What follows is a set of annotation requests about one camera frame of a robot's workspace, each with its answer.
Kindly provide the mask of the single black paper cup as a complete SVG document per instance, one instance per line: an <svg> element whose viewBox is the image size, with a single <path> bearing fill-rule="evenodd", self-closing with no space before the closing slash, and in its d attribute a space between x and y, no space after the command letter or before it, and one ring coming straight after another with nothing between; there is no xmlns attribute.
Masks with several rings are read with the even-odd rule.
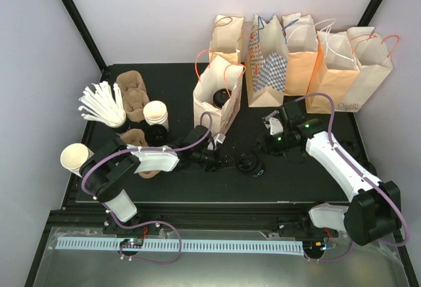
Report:
<svg viewBox="0 0 421 287"><path fill-rule="evenodd" d="M254 177L258 177L263 175L265 172L265 168L264 165L262 163L259 163L252 171L251 171L251 175Z"/></svg>

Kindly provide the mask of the Cream Bear paper bag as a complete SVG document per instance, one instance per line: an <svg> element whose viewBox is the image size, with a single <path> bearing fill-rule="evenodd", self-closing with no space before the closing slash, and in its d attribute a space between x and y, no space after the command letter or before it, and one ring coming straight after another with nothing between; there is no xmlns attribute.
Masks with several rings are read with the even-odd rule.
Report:
<svg viewBox="0 0 421 287"><path fill-rule="evenodd" d="M213 55L207 68L197 72L193 90L194 125L210 126L212 134L226 134L241 108L245 66Z"/></svg>

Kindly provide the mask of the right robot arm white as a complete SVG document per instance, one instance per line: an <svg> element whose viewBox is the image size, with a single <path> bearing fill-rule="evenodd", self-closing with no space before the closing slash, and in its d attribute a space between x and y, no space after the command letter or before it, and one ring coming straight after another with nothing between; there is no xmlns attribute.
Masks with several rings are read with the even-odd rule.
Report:
<svg viewBox="0 0 421 287"><path fill-rule="evenodd" d="M268 130L265 152L286 153L294 147L319 162L345 193L349 205L321 203L299 219L300 231L315 236L322 228L345 232L365 246L399 230L402 225L400 190L394 182L383 183L338 143L314 118L307 119L298 103L286 103L263 118Z"/></svg>

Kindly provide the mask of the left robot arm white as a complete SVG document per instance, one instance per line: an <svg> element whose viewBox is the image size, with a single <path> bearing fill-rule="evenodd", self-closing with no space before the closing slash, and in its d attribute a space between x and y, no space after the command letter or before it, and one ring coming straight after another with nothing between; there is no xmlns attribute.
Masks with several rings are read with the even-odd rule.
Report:
<svg viewBox="0 0 421 287"><path fill-rule="evenodd" d="M218 147L224 143L223 133L212 135L209 129L197 125L179 144L167 145L168 130L155 124L140 137L125 142L121 137L108 141L80 168L82 189L106 211L118 219L118 226L127 234L140 229L141 217L124 184L133 174L171 172L196 163L207 171L227 165Z"/></svg>

